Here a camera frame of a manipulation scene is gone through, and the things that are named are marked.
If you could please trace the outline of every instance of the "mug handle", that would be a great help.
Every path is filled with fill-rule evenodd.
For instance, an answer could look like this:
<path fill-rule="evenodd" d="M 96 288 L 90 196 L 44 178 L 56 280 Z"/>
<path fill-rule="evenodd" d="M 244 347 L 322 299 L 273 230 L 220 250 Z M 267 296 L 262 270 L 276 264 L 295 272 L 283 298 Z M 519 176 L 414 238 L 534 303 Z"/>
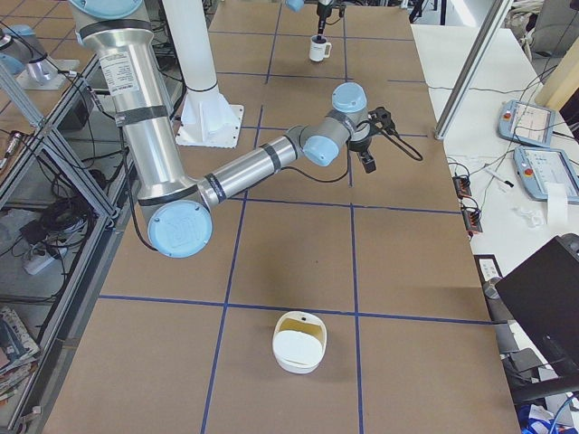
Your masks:
<path fill-rule="evenodd" d="M 332 43 L 326 42 L 326 47 L 324 47 L 324 59 L 329 57 L 329 54 L 332 52 Z"/>

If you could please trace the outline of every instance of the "computer monitor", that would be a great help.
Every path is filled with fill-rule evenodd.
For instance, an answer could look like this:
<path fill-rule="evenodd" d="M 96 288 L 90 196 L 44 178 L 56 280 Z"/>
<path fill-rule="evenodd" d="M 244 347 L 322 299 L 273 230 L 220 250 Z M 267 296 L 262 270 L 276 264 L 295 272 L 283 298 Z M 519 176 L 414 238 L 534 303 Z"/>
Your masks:
<path fill-rule="evenodd" d="M 579 236 L 554 237 L 496 285 L 558 379 L 511 391 L 515 402 L 579 391 Z"/>

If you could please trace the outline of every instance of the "mug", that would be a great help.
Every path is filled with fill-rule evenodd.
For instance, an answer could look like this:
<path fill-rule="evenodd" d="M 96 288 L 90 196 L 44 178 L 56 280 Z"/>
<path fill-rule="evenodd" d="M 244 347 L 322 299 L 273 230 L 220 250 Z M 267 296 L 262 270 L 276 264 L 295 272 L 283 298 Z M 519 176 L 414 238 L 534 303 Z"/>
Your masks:
<path fill-rule="evenodd" d="M 309 39 L 309 59 L 323 61 L 329 57 L 332 44 L 323 36 L 314 35 Z"/>

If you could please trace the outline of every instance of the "white container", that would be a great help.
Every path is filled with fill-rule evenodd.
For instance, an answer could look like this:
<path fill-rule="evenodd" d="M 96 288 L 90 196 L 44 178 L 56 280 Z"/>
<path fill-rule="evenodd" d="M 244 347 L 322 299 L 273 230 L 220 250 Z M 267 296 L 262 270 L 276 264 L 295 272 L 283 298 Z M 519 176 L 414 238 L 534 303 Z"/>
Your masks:
<path fill-rule="evenodd" d="M 311 373 L 326 352 L 326 326 L 317 316 L 292 311 L 275 326 L 273 354 L 280 366 L 290 373 Z"/>

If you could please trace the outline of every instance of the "paper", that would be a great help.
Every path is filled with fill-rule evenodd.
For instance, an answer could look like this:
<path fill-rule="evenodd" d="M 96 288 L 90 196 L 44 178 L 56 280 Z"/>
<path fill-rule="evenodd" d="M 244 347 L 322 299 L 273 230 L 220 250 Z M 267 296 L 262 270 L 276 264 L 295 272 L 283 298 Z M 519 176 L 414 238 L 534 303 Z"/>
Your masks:
<path fill-rule="evenodd" d="M 546 222 L 549 226 L 567 224 L 568 202 L 564 184 L 545 183 L 546 186 Z"/>

